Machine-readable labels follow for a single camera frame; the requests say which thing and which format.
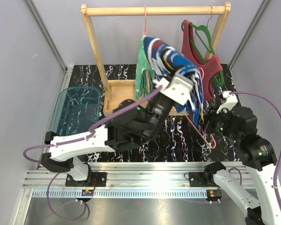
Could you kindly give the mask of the pink wire hanger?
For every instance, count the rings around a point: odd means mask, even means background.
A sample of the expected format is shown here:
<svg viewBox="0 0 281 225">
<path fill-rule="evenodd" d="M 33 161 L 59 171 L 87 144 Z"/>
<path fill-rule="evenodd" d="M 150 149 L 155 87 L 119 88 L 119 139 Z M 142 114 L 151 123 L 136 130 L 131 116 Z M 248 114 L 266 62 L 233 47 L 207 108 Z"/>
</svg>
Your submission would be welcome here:
<svg viewBox="0 0 281 225">
<path fill-rule="evenodd" d="M 203 68 L 199 68 L 199 74 L 201 75 L 201 78 L 204 78 L 204 70 Z M 195 131 L 200 135 L 200 137 L 204 140 L 204 142 L 209 146 L 210 149 L 215 149 L 216 148 L 216 141 L 214 139 L 213 135 L 210 135 L 213 145 L 206 139 L 206 137 L 197 129 L 197 127 L 193 124 L 193 122 L 190 119 L 190 116 L 186 116 L 188 122 L 192 125 L 192 127 L 195 129 Z"/>
<path fill-rule="evenodd" d="M 144 27 L 143 27 L 143 34 L 144 37 L 147 35 L 147 7 L 144 5 Z M 150 70 L 149 70 L 149 63 L 146 59 L 146 65 L 145 65 L 145 75 L 146 75 L 146 84 L 147 84 L 147 92 L 151 91 L 151 76 L 150 76 Z"/>
</svg>

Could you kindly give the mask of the green white patterned trousers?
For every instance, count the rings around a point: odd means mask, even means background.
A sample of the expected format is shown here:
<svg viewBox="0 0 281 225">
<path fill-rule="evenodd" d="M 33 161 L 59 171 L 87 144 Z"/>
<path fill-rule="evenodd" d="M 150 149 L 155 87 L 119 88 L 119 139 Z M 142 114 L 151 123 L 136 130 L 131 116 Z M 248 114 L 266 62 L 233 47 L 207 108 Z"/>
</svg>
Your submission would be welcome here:
<svg viewBox="0 0 281 225">
<path fill-rule="evenodd" d="M 140 46 L 138 50 L 138 58 L 136 65 L 135 77 L 135 98 L 140 99 L 146 97 L 153 89 L 154 72 L 150 66 L 144 49 L 144 39 L 146 35 L 143 34 L 140 38 Z"/>
</svg>

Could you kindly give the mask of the blue white patterned trousers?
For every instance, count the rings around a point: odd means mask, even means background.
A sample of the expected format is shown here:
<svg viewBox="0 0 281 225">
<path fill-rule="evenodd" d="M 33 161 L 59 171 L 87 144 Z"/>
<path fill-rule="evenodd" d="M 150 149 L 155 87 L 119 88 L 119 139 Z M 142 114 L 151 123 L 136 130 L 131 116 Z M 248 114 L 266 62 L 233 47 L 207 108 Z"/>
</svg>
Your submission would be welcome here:
<svg viewBox="0 0 281 225">
<path fill-rule="evenodd" d="M 176 103 L 178 113 L 186 110 L 192 116 L 192 122 L 198 125 L 203 118 L 203 84 L 199 68 L 190 62 L 181 52 L 156 37 L 145 37 L 144 49 L 147 60 L 153 71 L 161 80 L 163 77 L 169 82 L 175 74 L 180 74 L 193 81 L 194 88 L 190 93 L 191 99 L 185 105 Z"/>
</svg>

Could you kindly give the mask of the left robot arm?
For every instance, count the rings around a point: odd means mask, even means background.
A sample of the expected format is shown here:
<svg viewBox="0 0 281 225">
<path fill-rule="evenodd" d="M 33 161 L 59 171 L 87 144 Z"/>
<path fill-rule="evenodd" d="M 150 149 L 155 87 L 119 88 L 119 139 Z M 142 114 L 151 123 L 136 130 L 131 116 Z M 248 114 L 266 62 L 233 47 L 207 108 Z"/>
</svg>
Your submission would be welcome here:
<svg viewBox="0 0 281 225">
<path fill-rule="evenodd" d="M 73 187 L 95 186 L 98 179 L 92 175 L 91 166 L 78 157 L 133 150 L 154 141 L 173 106 L 174 101 L 162 93 L 151 98 L 146 107 L 127 99 L 113 111 L 111 120 L 102 119 L 102 124 L 94 124 L 92 131 L 70 136 L 48 132 L 46 143 L 50 147 L 42 154 L 41 165 L 53 173 L 67 173 Z"/>
</svg>

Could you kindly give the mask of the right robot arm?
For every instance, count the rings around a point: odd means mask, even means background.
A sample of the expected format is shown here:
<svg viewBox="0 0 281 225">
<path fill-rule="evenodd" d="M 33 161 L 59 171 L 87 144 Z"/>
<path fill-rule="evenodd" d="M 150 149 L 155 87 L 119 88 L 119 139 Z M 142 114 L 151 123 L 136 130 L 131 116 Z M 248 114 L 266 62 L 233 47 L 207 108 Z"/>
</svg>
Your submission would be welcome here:
<svg viewBox="0 0 281 225">
<path fill-rule="evenodd" d="M 271 143 L 257 134 L 257 121 L 248 107 L 235 106 L 231 110 L 213 107 L 205 116 L 204 128 L 209 133 L 223 135 L 234 144 L 258 197 L 247 192 L 220 162 L 205 166 L 203 180 L 228 194 L 242 211 L 246 224 L 281 225 L 281 193 L 274 175 L 278 162 Z"/>
</svg>

